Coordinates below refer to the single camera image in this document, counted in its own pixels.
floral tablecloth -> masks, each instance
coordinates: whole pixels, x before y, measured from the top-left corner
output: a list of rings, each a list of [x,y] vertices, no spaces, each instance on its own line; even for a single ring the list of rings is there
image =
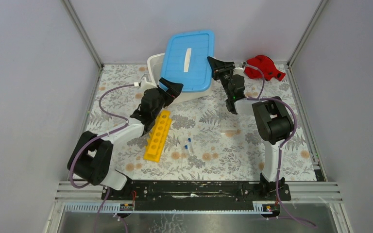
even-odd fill
[[[283,65],[278,69],[285,72]],[[99,109],[98,100],[107,90],[138,82],[148,74],[146,65],[106,65],[100,80],[87,130],[104,133],[120,124]],[[245,80],[246,96],[256,97],[261,80]],[[143,93],[136,87],[110,93],[102,101],[109,112],[129,116],[139,105]],[[280,96],[296,110],[292,92],[284,78],[266,82],[263,97]],[[253,116],[236,116],[225,107],[225,92],[220,82],[206,97],[173,104],[172,124],[159,163],[143,160],[147,135],[129,141],[123,148],[114,147],[111,166],[131,177],[143,180],[239,180],[259,181],[264,167],[263,144]],[[220,122],[237,122],[236,133],[221,133]],[[186,139],[192,140],[193,153],[186,153]],[[281,175],[292,181],[315,181],[302,126],[283,151]]]

white wall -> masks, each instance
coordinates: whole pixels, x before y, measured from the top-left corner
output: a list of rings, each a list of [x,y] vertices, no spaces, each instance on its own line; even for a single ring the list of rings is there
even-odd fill
[[[60,0],[0,0],[0,233],[42,232],[96,76]]]
[[[373,232],[373,0],[332,0],[294,68],[327,175]]]
[[[72,0],[104,63],[146,63],[175,33],[210,29],[215,56],[287,61],[320,0]]]

white label on lid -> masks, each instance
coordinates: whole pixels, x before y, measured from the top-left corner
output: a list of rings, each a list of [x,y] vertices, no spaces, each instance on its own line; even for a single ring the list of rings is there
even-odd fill
[[[187,73],[189,70],[189,62],[191,60],[191,51],[192,48],[188,48],[185,53],[185,60],[184,60],[184,73]]]

test tube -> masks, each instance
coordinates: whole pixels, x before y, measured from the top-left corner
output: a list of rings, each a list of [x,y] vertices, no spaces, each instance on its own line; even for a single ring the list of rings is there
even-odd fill
[[[185,151],[185,154],[189,157],[189,149],[188,149],[188,145],[185,145],[184,146],[184,151]]]
[[[194,149],[192,148],[192,142],[191,142],[191,138],[190,137],[188,138],[188,144],[189,144],[189,150],[193,154],[194,153]]]

red object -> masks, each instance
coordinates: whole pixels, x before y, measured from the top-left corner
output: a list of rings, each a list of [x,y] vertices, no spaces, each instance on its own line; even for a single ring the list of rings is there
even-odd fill
[[[271,80],[273,77],[281,81],[286,75],[286,73],[277,70],[274,62],[269,57],[264,55],[258,55],[247,60],[247,64],[262,70],[267,81]],[[246,66],[244,72],[250,79],[262,78],[261,72],[251,67]]]

